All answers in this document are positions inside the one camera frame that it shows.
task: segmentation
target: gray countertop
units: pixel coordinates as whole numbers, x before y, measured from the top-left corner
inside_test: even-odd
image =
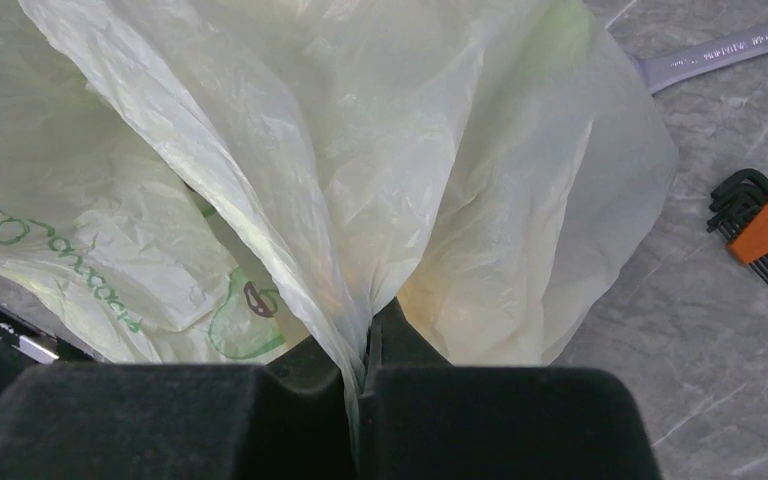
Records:
[[[768,21],[768,0],[587,3],[643,57]],[[768,175],[768,56],[656,101],[681,152],[664,213],[556,364],[628,385],[666,479],[768,478],[768,286],[705,233],[714,186],[743,167]],[[74,339],[4,280],[0,301]]]

